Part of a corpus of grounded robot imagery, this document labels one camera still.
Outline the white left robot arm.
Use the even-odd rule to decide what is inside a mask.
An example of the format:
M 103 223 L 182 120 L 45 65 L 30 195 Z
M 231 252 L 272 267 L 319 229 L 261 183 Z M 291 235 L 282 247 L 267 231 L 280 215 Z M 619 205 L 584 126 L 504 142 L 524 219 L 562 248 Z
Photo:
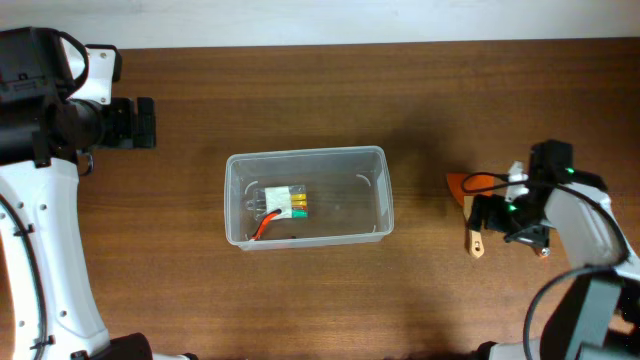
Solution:
M 1 244 L 17 359 L 150 359 L 113 338 L 89 282 L 78 221 L 80 163 L 95 149 L 152 149 L 149 97 L 118 98 L 122 58 L 52 28 L 1 34 Z

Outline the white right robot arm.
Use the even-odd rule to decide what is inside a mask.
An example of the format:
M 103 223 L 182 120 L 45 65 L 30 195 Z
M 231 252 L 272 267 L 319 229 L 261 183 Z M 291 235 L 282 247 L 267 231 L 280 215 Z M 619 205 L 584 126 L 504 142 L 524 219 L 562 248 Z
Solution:
M 636 359 L 639 356 L 639 257 L 611 209 L 604 180 L 573 165 L 573 147 L 547 140 L 514 163 L 497 184 L 464 177 L 471 197 L 469 239 L 481 230 L 507 243 L 548 248 L 556 231 L 570 268 L 537 291 L 518 343 L 487 342 L 476 359 Z

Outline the orange scraper with wooden handle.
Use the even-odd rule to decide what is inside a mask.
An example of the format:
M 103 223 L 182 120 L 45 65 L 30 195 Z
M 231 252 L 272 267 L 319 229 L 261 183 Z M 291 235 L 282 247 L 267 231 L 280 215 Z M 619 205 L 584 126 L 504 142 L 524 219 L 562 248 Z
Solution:
M 488 175 L 475 175 L 467 182 L 463 182 L 466 177 L 466 173 L 447 173 L 446 181 L 451 195 L 463 210 L 466 229 L 466 250 L 471 257 L 479 259 L 484 255 L 485 249 L 479 228 L 474 228 L 471 222 L 475 194 L 465 192 L 462 189 L 462 185 L 465 185 L 470 190 L 489 188 L 494 186 L 494 179 Z

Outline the red-handled pliers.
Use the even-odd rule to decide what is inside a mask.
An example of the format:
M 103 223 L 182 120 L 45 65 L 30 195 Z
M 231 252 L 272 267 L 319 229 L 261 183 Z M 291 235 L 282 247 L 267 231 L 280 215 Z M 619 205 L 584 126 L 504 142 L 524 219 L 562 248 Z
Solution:
M 262 220 L 260 221 L 257 229 L 249 237 L 249 240 L 250 241 L 260 240 L 262 238 L 263 234 L 265 233 L 268 225 L 271 222 L 273 222 L 274 220 L 282 220 L 281 214 L 282 214 L 282 210 L 281 209 L 276 209 L 276 210 L 273 210 L 273 211 L 269 212 L 267 215 L 265 215 L 262 218 Z

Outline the clear plastic container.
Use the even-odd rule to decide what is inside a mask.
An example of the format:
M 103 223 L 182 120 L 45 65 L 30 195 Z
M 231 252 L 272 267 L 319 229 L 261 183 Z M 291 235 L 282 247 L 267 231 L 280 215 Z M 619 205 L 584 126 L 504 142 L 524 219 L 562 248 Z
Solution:
M 256 188 L 305 185 L 307 218 L 274 220 L 250 241 L 260 221 L 245 207 Z M 378 146 L 236 154 L 226 164 L 227 241 L 244 250 L 379 242 L 394 229 L 391 178 Z

